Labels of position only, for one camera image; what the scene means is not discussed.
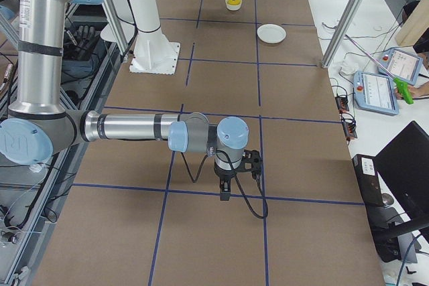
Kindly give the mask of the yellow lemon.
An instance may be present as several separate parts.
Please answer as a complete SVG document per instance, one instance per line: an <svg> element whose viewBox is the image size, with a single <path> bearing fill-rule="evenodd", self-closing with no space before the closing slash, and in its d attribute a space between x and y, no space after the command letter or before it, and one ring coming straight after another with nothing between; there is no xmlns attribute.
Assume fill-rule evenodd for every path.
<svg viewBox="0 0 429 286"><path fill-rule="evenodd" d="M225 0L228 6L239 6L241 4L241 0Z"/></svg>

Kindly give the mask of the white bowl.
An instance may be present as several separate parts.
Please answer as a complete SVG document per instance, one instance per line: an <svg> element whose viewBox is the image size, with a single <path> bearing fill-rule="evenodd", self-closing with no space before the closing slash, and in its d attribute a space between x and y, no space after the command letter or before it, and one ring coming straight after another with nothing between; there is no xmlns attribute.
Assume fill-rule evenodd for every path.
<svg viewBox="0 0 429 286"><path fill-rule="evenodd" d="M238 11L242 6L242 0L225 0L225 5L229 11Z"/></svg>

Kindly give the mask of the white plate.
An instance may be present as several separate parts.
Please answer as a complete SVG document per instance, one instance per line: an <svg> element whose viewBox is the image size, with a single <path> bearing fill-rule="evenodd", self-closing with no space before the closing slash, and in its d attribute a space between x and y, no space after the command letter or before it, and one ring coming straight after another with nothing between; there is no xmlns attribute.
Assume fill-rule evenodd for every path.
<svg viewBox="0 0 429 286"><path fill-rule="evenodd" d="M279 44L285 40L285 29L276 24L264 24L257 28L258 38L267 44Z"/></svg>

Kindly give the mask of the black computer box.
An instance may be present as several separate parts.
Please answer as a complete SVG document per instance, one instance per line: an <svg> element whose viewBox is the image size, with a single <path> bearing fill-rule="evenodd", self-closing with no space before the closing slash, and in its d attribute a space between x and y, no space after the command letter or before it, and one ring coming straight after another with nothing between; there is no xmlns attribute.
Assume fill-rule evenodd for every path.
<svg viewBox="0 0 429 286"><path fill-rule="evenodd" d="M408 249L414 237L412 221L404 222L392 207L393 197L381 191L373 157L356 154L352 162L377 254L385 263L417 263L415 247Z"/></svg>

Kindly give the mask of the orange black electronics module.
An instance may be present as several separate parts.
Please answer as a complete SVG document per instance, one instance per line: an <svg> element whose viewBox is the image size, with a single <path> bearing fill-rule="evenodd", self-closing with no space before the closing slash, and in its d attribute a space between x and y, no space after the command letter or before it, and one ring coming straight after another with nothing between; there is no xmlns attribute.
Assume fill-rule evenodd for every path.
<svg viewBox="0 0 429 286"><path fill-rule="evenodd" d="M348 98L346 96L336 96L335 102L339 113L349 112Z"/></svg>

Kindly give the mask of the near teach pendant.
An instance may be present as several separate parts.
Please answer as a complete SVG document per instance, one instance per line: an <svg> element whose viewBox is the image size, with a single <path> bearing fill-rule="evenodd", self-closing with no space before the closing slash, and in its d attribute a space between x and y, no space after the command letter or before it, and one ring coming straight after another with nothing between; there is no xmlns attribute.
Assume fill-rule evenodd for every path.
<svg viewBox="0 0 429 286"><path fill-rule="evenodd" d="M385 115L399 114L393 81L388 76L357 71L353 76L353 88L360 109Z"/></svg>

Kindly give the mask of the teach pendant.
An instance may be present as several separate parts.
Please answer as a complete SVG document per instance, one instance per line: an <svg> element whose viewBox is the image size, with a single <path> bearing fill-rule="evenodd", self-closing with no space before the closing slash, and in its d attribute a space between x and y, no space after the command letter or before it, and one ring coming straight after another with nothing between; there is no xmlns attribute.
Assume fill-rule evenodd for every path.
<svg viewBox="0 0 429 286"><path fill-rule="evenodd" d="M393 81L388 76L357 71L353 76L353 88L360 109L385 115L399 114Z"/></svg>
<svg viewBox="0 0 429 286"><path fill-rule="evenodd" d="M390 48L384 51L379 62L395 77L413 86L418 79L423 59L417 54L399 48Z"/></svg>

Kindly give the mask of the black monitor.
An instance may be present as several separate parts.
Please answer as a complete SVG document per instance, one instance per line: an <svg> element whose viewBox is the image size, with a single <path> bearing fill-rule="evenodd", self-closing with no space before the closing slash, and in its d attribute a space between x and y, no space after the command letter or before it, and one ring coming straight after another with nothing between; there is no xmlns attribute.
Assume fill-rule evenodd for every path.
<svg viewBox="0 0 429 286"><path fill-rule="evenodd" d="M411 121L376 156L381 178L411 219L428 214L428 134Z"/></svg>

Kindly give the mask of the far teach pendant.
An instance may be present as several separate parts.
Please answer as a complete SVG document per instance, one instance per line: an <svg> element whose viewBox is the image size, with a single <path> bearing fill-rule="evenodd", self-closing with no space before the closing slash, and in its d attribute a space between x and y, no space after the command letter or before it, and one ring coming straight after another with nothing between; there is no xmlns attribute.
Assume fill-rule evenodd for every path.
<svg viewBox="0 0 429 286"><path fill-rule="evenodd" d="M379 62L395 77L413 86L418 79L423 59L417 54L399 48L390 48L384 51Z"/></svg>

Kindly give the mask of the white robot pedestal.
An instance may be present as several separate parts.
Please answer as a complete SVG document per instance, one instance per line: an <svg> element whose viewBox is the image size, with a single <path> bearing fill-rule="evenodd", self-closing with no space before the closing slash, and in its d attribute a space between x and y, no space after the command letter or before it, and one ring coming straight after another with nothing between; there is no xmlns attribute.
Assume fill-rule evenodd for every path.
<svg viewBox="0 0 429 286"><path fill-rule="evenodd" d="M175 73L180 44L169 42L163 34L156 0L112 1L125 40L137 36L129 70L134 73Z"/></svg>

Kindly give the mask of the aluminium frame post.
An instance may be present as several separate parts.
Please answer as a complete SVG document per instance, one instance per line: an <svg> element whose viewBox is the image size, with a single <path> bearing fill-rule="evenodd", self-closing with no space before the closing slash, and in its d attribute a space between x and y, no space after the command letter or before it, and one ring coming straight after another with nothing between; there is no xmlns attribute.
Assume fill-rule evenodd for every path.
<svg viewBox="0 0 429 286"><path fill-rule="evenodd" d="M324 53L323 59L321 61L322 68L328 68L330 63L332 62L336 52L338 51L343 38L361 4L362 0L349 0L339 24L337 25L332 39Z"/></svg>

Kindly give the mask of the green handled grabber tool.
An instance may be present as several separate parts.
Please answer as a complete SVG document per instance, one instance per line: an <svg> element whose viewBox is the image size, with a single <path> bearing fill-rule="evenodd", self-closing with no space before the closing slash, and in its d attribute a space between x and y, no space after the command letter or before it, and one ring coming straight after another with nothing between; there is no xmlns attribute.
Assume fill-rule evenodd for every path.
<svg viewBox="0 0 429 286"><path fill-rule="evenodd" d="M377 59L375 59L368 51L366 51L350 36L345 34L345 37L393 80L393 82L396 84L397 91L401 94L402 98L405 100L407 104L414 103L414 100L412 98L412 95L408 89L408 85L406 82L404 82L403 80L400 80L397 76L393 75L384 65L382 65Z"/></svg>

